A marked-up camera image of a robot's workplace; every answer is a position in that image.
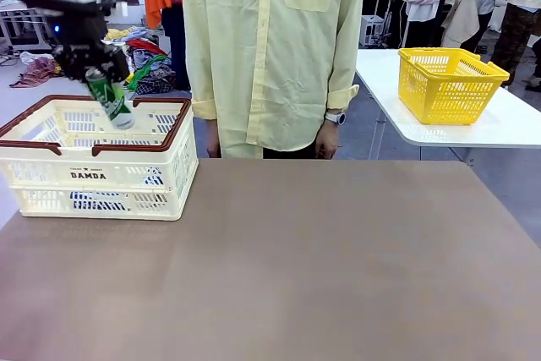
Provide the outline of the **person's left hand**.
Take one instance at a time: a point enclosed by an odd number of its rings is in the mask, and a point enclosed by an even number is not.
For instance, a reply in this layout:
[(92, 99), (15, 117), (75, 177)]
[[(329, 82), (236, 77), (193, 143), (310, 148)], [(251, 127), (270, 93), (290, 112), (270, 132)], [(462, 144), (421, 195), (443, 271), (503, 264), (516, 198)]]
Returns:
[(336, 123), (325, 120), (315, 140), (315, 155), (319, 159), (331, 160), (338, 149), (339, 128)]

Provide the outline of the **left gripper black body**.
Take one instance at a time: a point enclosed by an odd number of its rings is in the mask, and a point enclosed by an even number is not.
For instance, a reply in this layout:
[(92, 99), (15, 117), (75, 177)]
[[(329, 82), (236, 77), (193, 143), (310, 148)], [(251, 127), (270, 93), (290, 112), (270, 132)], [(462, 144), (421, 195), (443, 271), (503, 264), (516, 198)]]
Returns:
[(54, 36), (52, 55), (68, 51), (89, 51), (93, 56), (109, 56), (111, 48), (103, 42), (107, 33), (105, 14), (66, 12), (51, 16)]

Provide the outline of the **person's right hand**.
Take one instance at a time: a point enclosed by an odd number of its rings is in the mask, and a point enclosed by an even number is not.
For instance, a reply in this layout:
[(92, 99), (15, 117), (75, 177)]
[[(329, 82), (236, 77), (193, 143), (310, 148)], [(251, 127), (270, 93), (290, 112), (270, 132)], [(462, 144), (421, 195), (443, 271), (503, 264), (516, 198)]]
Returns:
[(209, 158), (221, 158), (221, 144), (216, 120), (206, 120), (206, 151)]

